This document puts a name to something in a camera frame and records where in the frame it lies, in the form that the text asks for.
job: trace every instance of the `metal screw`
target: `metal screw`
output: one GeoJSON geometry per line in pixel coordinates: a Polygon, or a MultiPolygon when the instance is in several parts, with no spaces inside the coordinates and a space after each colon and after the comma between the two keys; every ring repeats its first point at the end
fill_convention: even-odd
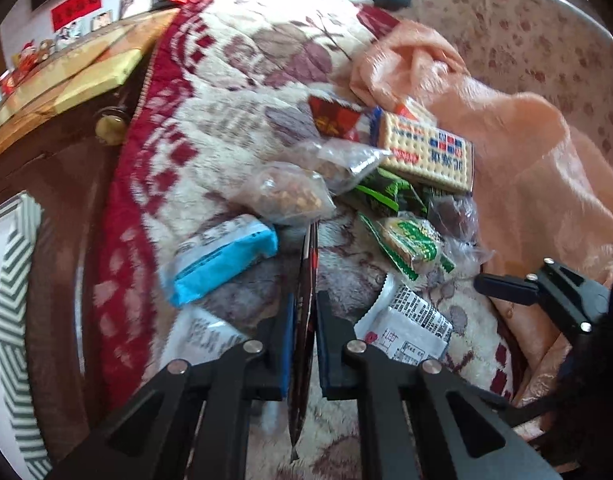
{"type": "Polygon", "coordinates": [[[436,359],[427,359],[423,361],[423,370],[428,374],[436,375],[442,371],[442,365],[436,359]]]}
{"type": "Polygon", "coordinates": [[[189,364],[184,359],[174,359],[166,366],[166,371],[173,375],[183,374],[189,364]]]}
{"type": "Polygon", "coordinates": [[[249,339],[244,345],[242,345],[244,351],[249,354],[259,354],[262,350],[264,350],[264,345],[262,341],[258,341],[257,339],[249,339]]]}
{"type": "Polygon", "coordinates": [[[367,349],[367,344],[359,339],[353,339],[347,343],[347,350],[354,354],[362,354],[367,349]]]}

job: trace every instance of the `blanket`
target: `blanket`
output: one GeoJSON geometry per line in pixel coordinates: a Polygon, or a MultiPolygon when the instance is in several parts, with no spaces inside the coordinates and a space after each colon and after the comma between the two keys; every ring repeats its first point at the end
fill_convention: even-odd
{"type": "MultiPolygon", "coordinates": [[[[103,222],[94,304],[113,406],[158,371],[176,316],[160,290],[158,266],[185,238],[242,213],[225,197],[254,168],[319,136],[309,95],[357,102],[349,89],[352,61],[397,23],[349,0],[192,0],[182,8],[152,59],[103,222]]],[[[200,304],[249,333],[274,314],[282,274],[298,272],[303,231],[278,234],[277,257],[200,304]]],[[[392,267],[355,211],[339,202],[321,222],[319,252],[317,288],[330,291],[337,314],[359,319],[392,267]]],[[[427,298],[456,330],[445,364],[511,397],[512,355],[490,301],[468,280],[447,283],[427,298]]],[[[322,400],[317,378],[314,370],[301,459],[288,462],[285,424],[252,424],[248,478],[360,476],[355,403],[322,400]]]]}

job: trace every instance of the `green snack wrapper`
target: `green snack wrapper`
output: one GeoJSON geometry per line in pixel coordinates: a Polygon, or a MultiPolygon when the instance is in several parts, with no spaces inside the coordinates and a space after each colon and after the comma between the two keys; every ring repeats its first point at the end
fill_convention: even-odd
{"type": "Polygon", "coordinates": [[[455,264],[443,253],[442,237],[429,221],[412,215],[378,222],[362,213],[359,216],[411,290],[453,279],[455,264]]]}
{"type": "Polygon", "coordinates": [[[413,185],[382,168],[362,179],[355,187],[355,194],[361,196],[380,216],[398,216],[404,211],[420,216],[427,214],[427,208],[413,185]]]}

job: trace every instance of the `drawer knob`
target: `drawer knob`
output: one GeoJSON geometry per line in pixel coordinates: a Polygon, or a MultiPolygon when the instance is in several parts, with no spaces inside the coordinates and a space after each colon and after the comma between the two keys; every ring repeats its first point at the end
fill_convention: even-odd
{"type": "Polygon", "coordinates": [[[126,121],[117,115],[103,115],[95,123],[95,135],[109,146],[119,146],[126,137],[126,121]]]}

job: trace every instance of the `bag of nuts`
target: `bag of nuts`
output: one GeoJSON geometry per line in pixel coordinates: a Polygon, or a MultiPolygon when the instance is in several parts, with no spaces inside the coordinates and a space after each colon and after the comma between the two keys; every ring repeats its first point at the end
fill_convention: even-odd
{"type": "Polygon", "coordinates": [[[309,139],[286,149],[279,160],[321,174],[331,194],[337,196],[356,187],[390,154],[351,140],[309,139]]]}
{"type": "Polygon", "coordinates": [[[274,224],[307,226],[335,205],[324,179],[288,162],[268,162],[232,198],[274,224]]]}

